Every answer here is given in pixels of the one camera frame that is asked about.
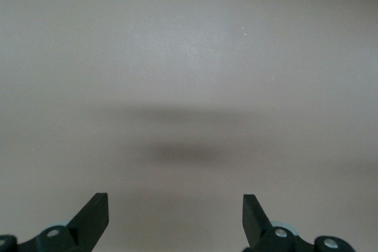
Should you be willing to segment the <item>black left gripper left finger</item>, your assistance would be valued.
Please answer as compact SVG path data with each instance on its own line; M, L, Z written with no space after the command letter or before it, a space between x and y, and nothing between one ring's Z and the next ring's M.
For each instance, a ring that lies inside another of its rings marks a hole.
M109 224L107 193L96 193L66 225L45 229L18 251L92 251Z

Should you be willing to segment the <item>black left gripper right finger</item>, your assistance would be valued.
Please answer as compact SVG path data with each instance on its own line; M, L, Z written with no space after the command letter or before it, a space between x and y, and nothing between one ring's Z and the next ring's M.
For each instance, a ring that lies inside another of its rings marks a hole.
M314 251L312 244L302 240L283 226L269 221L257 197L243 196L242 224L248 242L244 251Z

